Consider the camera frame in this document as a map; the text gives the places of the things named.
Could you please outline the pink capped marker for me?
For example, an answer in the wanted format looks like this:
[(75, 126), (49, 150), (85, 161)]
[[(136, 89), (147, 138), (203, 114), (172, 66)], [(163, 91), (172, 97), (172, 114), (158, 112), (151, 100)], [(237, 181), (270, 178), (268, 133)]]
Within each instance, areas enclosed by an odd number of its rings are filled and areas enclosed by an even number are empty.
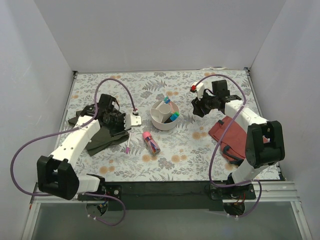
[(132, 137), (132, 133), (129, 133), (129, 137), (128, 137), (128, 141), (127, 141), (127, 146), (126, 146), (126, 150), (125, 153), (128, 154), (130, 152), (130, 142), (131, 142), (131, 137)]

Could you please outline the blue black highlighter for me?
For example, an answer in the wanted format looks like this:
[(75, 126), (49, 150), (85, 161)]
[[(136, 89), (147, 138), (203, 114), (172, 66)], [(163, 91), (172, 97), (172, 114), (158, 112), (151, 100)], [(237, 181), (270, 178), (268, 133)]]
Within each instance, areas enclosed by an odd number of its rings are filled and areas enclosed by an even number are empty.
[(164, 123), (168, 124), (168, 123), (174, 122), (178, 117), (179, 117), (179, 114), (174, 113)]

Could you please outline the orange pink pen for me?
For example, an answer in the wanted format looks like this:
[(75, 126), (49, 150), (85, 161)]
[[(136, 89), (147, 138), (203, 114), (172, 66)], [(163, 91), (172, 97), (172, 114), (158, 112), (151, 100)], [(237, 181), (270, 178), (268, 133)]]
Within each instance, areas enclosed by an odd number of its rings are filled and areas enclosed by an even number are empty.
[(174, 114), (176, 112), (176, 109), (175, 109), (173, 103), (170, 102), (169, 105), (170, 105), (170, 108), (171, 108), (171, 112)]

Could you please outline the white round organizer container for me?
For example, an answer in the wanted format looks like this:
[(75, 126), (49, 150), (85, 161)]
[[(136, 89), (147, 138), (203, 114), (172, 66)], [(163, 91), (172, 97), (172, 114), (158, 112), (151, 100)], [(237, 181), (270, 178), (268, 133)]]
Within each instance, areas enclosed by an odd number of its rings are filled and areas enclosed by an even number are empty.
[[(170, 123), (164, 123), (170, 116), (173, 115), (171, 112), (170, 102), (173, 103), (173, 106), (175, 108), (176, 112), (179, 112), (179, 117)], [(153, 106), (150, 109), (150, 116), (151, 121), (154, 127), (156, 127), (158, 130), (161, 131), (169, 131), (175, 128), (181, 119), (181, 114), (179, 107), (176, 105), (175, 102), (170, 101), (168, 104), (164, 103), (163, 100), (159, 100), (153, 104)]]

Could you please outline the pink lid pencil jar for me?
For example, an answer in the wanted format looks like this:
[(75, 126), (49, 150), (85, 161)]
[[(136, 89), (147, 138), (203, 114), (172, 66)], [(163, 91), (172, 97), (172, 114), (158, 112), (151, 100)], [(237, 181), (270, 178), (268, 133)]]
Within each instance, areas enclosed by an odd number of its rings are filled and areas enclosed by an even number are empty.
[(152, 135), (150, 132), (148, 131), (145, 131), (143, 134), (142, 134), (142, 138), (144, 139), (146, 145), (147, 145), (147, 148), (149, 150), (149, 152), (152, 154), (152, 155), (157, 155), (161, 149), (159, 147), (159, 145), (156, 143), (156, 141), (153, 139)]

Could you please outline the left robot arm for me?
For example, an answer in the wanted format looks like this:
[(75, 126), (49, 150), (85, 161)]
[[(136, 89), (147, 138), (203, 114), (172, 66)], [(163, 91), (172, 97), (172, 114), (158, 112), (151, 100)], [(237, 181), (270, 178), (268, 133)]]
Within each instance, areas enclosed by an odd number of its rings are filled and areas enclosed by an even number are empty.
[(129, 139), (124, 113), (115, 97), (102, 94), (97, 106), (87, 105), (75, 119), (72, 132), (49, 156), (37, 161), (40, 191), (71, 200), (77, 194), (89, 193), (95, 200), (106, 196), (105, 179), (95, 174), (77, 175), (74, 168), (83, 152), (90, 156)]

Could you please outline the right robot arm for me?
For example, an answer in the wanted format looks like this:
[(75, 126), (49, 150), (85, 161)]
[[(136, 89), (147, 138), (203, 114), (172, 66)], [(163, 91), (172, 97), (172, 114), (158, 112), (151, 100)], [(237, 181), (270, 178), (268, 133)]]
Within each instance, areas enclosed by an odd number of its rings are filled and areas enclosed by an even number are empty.
[(202, 118), (217, 109), (246, 133), (245, 159), (224, 185), (227, 195), (237, 199), (260, 172), (285, 158), (283, 129), (279, 121), (269, 121), (246, 107), (245, 96), (232, 95), (225, 79), (212, 82), (212, 90), (207, 94), (201, 81), (191, 85), (190, 91), (197, 94), (191, 102), (193, 114)]

